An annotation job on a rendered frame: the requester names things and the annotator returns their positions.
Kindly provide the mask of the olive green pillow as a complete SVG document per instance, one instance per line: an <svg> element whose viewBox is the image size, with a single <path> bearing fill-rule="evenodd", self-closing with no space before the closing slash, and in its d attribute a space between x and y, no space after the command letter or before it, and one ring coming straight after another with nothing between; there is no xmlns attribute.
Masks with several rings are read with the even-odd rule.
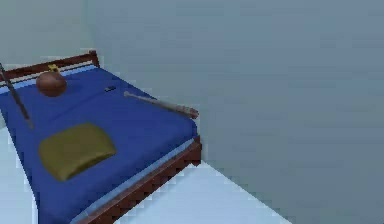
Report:
<svg viewBox="0 0 384 224"><path fill-rule="evenodd" d="M44 168L58 181L66 181L115 155L109 135L100 127L83 123L41 141L39 157Z"/></svg>

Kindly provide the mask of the blue bed with wooden frame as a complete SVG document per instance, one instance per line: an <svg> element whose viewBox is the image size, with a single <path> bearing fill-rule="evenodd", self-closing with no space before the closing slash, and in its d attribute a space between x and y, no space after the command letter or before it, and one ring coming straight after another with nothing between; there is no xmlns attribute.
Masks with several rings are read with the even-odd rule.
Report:
<svg viewBox="0 0 384 224"><path fill-rule="evenodd" d="M58 97L39 92L36 79L55 64L67 82ZM201 161L195 124L183 114L125 97L147 93L102 69L95 51L5 70L34 128L29 128L0 76L0 114L35 197L38 224L114 224L179 173ZM116 89L105 92L104 89ZM102 128L116 154L69 180L56 180L39 157L42 140L72 126Z"/></svg>

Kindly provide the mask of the thin dark grey rod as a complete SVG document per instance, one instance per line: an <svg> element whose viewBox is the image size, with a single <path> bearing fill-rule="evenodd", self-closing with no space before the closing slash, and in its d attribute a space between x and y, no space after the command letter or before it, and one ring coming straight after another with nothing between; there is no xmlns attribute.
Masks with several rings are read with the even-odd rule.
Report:
<svg viewBox="0 0 384 224"><path fill-rule="evenodd" d="M14 98L16 104L19 106L21 112L22 112L22 115L24 117L24 119L26 120L29 128L33 129L34 128L34 125L32 123L32 120L24 106L24 104L22 103L21 99L20 99L20 96L18 95L16 89L14 88L12 82L10 81L10 79L6 76L5 74L5 69L3 67L3 65L0 63L0 76L2 77L2 79L4 80L5 82L5 85L7 86L7 88L9 89L12 97Z"/></svg>

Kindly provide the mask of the grey baseball bat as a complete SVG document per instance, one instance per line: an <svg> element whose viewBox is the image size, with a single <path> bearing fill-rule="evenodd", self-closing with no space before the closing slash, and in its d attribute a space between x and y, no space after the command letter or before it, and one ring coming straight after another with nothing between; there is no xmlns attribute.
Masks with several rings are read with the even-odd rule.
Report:
<svg viewBox="0 0 384 224"><path fill-rule="evenodd" d="M152 99L152 98L148 98L148 97L144 97L144 96L138 96L138 95L132 94L128 91L124 92L124 96L125 97L133 97L133 98L142 100L144 102L165 108L167 110L171 110L171 111L183 114L184 116L187 116L191 119L197 119L199 117L199 112L196 109L191 108L191 107L167 103L167 102L164 102L161 100Z"/></svg>

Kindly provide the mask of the brown basketball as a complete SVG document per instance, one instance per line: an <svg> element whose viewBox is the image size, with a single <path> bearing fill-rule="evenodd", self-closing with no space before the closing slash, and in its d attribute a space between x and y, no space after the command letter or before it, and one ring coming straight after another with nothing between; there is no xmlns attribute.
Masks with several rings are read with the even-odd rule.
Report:
<svg viewBox="0 0 384 224"><path fill-rule="evenodd" d="M40 93L47 97L58 97L66 91L67 82L58 72L44 72L36 79Z"/></svg>

